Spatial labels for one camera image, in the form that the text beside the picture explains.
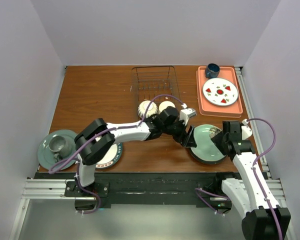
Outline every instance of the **mug handle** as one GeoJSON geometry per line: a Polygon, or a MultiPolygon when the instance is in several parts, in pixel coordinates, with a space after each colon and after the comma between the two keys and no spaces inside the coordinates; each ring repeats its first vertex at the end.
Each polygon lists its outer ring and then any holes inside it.
{"type": "Polygon", "coordinates": [[[59,162],[60,160],[62,160],[62,157],[60,156],[59,153],[56,153],[55,155],[53,155],[53,159],[56,160],[56,163],[59,162]]]}

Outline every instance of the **wooden tabletop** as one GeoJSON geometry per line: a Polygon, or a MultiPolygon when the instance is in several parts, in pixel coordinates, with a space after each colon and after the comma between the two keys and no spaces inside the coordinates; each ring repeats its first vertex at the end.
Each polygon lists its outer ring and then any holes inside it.
{"type": "MultiPolygon", "coordinates": [[[[136,121],[136,99],[132,85],[134,66],[69,66],[66,70],[50,132],[60,129],[81,132],[94,119],[122,124],[136,121]]],[[[197,116],[189,124],[211,124],[219,128],[224,120],[248,118],[243,104],[241,118],[204,116],[199,113],[196,71],[199,66],[176,66],[180,98],[197,116]]],[[[47,172],[43,167],[40,172],[47,172]]],[[[75,172],[75,166],[64,170],[75,172]]],[[[206,165],[195,160],[189,150],[169,137],[151,141],[134,141],[123,144],[118,163],[103,172],[237,172],[227,157],[222,163],[206,165]]]]}

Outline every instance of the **blue mug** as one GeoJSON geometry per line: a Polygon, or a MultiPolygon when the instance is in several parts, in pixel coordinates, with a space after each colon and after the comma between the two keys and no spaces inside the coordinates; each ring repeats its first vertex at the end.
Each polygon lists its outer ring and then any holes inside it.
{"type": "Polygon", "coordinates": [[[206,66],[205,69],[205,77],[207,79],[213,79],[218,77],[220,73],[220,67],[217,64],[210,63],[208,66],[206,66]]]}

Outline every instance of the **gray mug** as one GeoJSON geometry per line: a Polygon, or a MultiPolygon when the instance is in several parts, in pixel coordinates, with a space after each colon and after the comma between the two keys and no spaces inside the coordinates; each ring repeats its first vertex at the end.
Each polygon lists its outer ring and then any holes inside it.
{"type": "Polygon", "coordinates": [[[69,142],[63,136],[54,136],[49,142],[49,149],[54,153],[56,161],[62,160],[67,157],[72,149],[69,142]]]}

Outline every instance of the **plate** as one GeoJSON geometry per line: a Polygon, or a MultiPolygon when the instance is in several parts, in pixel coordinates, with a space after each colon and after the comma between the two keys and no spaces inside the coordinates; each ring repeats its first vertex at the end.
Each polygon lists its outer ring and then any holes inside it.
{"type": "Polygon", "coordinates": [[[122,155],[123,144],[113,144],[106,152],[104,157],[95,165],[96,169],[107,169],[115,165],[122,155]]]}
{"type": "MultiPolygon", "coordinates": [[[[50,133],[48,136],[46,136],[42,140],[42,142],[39,145],[38,151],[37,151],[38,161],[39,161],[40,165],[45,169],[50,169],[56,163],[56,160],[54,158],[54,153],[51,152],[49,149],[49,142],[55,136],[64,137],[71,145],[71,153],[68,156],[66,156],[65,159],[69,158],[76,151],[75,137],[77,136],[77,134],[74,131],[71,131],[68,129],[61,129],[61,130],[50,133]]],[[[61,170],[67,169],[74,163],[75,163],[75,160],[72,160],[66,166],[64,166],[64,168],[62,168],[61,170]]]]}
{"type": "Polygon", "coordinates": [[[191,155],[204,164],[218,164],[226,157],[210,139],[210,129],[215,126],[210,124],[200,125],[194,128],[194,139],[197,147],[191,147],[191,155]]]}
{"type": "Polygon", "coordinates": [[[211,78],[202,87],[204,97],[217,106],[230,106],[239,96],[236,86],[224,78],[211,78]]]}

